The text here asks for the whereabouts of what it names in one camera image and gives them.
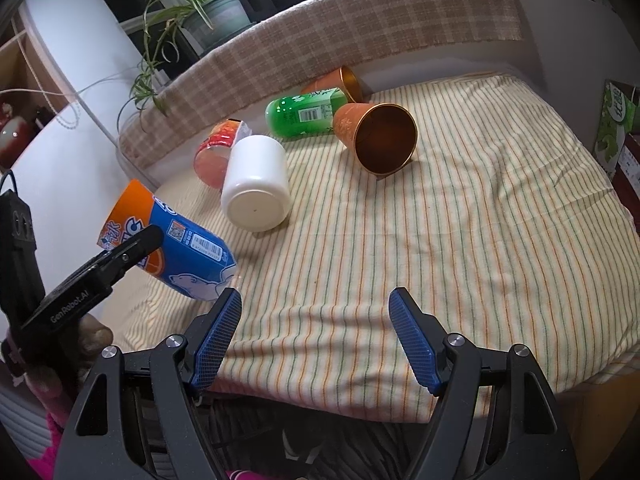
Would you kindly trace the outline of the gloved hand holding gripper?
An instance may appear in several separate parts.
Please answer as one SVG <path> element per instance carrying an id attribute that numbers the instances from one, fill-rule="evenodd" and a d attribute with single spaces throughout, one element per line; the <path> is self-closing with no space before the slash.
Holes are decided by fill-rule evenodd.
<path id="1" fill-rule="evenodd" d="M 56 426 L 64 429 L 78 392 L 89 370 L 105 347 L 113 343 L 113 332 L 91 314 L 71 326 L 38 330 L 20 349 L 10 353 L 6 365 L 14 377 L 21 377 Z"/>

